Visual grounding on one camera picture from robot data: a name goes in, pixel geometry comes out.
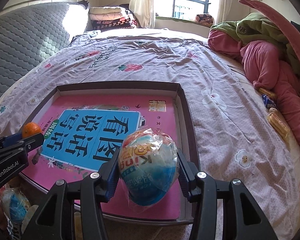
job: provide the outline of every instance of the snack wrapper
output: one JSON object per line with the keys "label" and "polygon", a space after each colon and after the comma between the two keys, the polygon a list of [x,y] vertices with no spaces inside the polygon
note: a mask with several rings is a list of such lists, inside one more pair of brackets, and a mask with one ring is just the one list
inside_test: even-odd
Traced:
{"label": "snack wrapper", "polygon": [[270,109],[270,108],[277,109],[277,105],[275,104],[275,102],[269,96],[262,95],[262,100],[263,100],[263,103],[265,104],[267,109]]}
{"label": "snack wrapper", "polygon": [[135,131],[123,141],[118,165],[129,199],[139,206],[160,201],[179,175],[174,141],[151,128]]}

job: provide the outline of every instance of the pink blanket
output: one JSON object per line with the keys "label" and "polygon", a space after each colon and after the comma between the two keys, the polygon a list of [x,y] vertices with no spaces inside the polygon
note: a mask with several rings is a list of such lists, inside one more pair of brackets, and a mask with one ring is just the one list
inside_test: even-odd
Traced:
{"label": "pink blanket", "polygon": [[[300,33],[286,18],[260,1],[240,0],[240,3],[259,10],[276,24],[290,41],[300,61]],[[279,50],[266,41],[253,41],[241,47],[221,31],[212,31],[208,44],[213,50],[238,61],[242,57],[246,77],[253,86],[277,94],[277,106],[300,144],[300,80],[291,66],[280,58]]]}

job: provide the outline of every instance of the blue snack packet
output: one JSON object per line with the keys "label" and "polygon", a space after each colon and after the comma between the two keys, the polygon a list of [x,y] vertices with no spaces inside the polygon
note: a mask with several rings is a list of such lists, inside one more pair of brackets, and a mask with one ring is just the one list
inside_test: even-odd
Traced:
{"label": "blue snack packet", "polygon": [[277,109],[277,105],[275,104],[275,102],[267,95],[262,95],[262,100],[267,109],[270,109],[271,107]]}

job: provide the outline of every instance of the plastic wrap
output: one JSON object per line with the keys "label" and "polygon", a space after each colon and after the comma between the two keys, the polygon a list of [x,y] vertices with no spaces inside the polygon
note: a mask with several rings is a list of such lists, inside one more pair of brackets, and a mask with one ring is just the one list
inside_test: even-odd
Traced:
{"label": "plastic wrap", "polygon": [[267,120],[271,124],[271,126],[280,134],[282,139],[286,140],[290,132],[290,128],[283,121],[281,121],[277,109],[269,109]]}
{"label": "plastic wrap", "polygon": [[12,223],[21,225],[30,208],[28,199],[18,188],[7,188],[1,193],[1,204],[4,213]]}
{"label": "plastic wrap", "polygon": [[140,206],[160,201],[179,175],[174,141],[151,128],[138,130],[123,141],[118,165],[129,199]]}

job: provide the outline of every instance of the orange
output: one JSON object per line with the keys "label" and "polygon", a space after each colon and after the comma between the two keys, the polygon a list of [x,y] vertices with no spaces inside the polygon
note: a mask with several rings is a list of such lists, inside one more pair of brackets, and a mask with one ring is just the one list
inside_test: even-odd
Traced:
{"label": "orange", "polygon": [[28,138],[30,136],[33,136],[33,135],[35,135],[37,133],[41,133],[41,128],[35,122],[27,123],[22,128],[22,138],[23,139]]}

